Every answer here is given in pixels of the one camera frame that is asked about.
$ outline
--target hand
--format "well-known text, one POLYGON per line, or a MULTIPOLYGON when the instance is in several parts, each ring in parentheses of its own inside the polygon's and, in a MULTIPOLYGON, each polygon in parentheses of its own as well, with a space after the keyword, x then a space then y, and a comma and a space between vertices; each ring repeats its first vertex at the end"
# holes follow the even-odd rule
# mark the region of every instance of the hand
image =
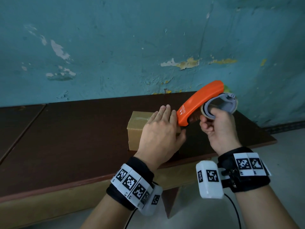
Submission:
POLYGON ((211 147, 220 156, 230 150, 241 147, 235 128, 234 117, 226 111, 212 108, 215 116, 213 122, 208 122, 204 115, 200 116, 200 126, 209 138, 211 147))
POLYGON ((179 150, 186 140, 185 129, 176 137, 177 113, 170 106, 162 106, 145 124, 135 157, 146 163, 154 172, 179 150))

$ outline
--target left hand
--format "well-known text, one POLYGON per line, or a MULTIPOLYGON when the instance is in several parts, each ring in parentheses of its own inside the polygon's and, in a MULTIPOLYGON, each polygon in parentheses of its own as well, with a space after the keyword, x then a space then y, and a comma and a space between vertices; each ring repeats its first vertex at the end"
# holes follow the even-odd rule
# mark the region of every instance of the left hand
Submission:
POLYGON ((185 129, 176 137, 177 113, 170 106, 162 106, 145 124, 135 157, 154 172, 177 152, 186 140, 185 129))

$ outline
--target wooden table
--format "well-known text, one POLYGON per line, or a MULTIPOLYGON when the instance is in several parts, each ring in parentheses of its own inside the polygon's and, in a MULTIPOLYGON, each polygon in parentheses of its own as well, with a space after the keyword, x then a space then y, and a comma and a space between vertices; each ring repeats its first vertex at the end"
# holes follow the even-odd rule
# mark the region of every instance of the wooden table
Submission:
MULTIPOLYGON (((109 180, 132 156, 126 129, 132 111, 154 112, 166 104, 178 109, 192 94, 48 104, 0 165, 0 228, 96 206, 109 180)), ((241 113, 234 116, 243 145, 276 143, 241 113)), ((194 123, 187 128, 187 141, 179 153, 157 170, 155 181, 165 190, 192 183, 196 163, 213 156, 208 138, 194 123)))

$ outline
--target right hand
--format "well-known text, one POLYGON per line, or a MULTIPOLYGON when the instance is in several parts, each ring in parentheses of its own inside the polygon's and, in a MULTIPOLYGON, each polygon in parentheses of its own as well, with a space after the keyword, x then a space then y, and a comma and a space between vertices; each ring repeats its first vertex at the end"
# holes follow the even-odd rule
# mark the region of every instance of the right hand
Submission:
POLYGON ((212 108, 211 114, 215 120, 209 122, 204 116, 200 116, 200 127, 209 138, 211 147, 220 156, 230 150, 241 147, 235 128, 234 117, 226 111, 212 108))

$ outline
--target teal wall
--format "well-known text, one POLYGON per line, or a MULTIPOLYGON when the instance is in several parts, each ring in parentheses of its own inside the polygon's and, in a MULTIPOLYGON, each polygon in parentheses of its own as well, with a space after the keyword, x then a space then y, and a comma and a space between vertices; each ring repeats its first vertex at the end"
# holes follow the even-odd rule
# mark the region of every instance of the teal wall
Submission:
POLYGON ((0 107, 222 80, 261 126, 303 120, 304 11, 305 0, 0 0, 0 107), (161 66, 190 57, 199 65, 161 66))

